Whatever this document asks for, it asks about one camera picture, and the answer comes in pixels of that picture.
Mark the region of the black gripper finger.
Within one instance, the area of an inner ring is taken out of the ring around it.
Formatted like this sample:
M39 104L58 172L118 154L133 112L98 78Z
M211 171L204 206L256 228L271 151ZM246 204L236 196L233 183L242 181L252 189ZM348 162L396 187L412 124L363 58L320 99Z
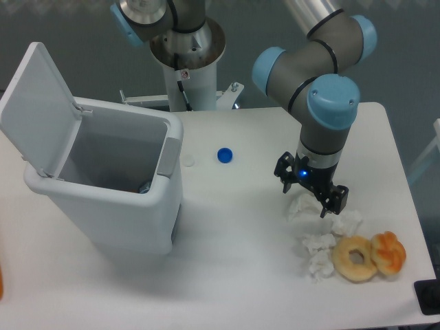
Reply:
M324 218L327 213L339 215L347 204L349 189L346 186L331 185L327 191L319 194L319 202L322 204L320 218Z
M276 162L274 175L278 177L283 184L283 193L287 193L292 184L296 183L296 174L294 171L295 157L288 151L284 152Z

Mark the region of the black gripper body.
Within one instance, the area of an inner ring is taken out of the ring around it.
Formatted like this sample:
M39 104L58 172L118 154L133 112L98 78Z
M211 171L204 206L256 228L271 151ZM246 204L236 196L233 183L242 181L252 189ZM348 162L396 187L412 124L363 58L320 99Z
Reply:
M332 206L331 190L335 170L335 165L328 168L310 167L308 157L299 158L296 154L291 176L292 183L298 183L312 192L322 205Z

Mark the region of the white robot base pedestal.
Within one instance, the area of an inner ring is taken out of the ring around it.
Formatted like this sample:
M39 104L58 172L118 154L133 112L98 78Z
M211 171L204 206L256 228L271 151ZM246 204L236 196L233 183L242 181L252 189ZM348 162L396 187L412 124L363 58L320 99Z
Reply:
M171 112L217 108L217 62L226 48L226 37L216 21L208 17L189 33L169 30L149 45L162 66Z

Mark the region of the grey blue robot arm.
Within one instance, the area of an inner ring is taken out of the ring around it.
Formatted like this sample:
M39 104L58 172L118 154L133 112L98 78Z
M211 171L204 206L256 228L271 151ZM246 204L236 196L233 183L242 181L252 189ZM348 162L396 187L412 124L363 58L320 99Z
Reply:
M252 80L301 125L295 154L284 153L274 170L284 190L299 184L339 214L349 190L333 175L358 113L360 90L342 72L368 57L377 45L374 25L349 16L337 1L287 1L307 37L297 52L270 47L256 59ZM162 66L171 111L214 110L217 61L226 37L206 14L204 1L114 1L111 13L134 45L149 45Z

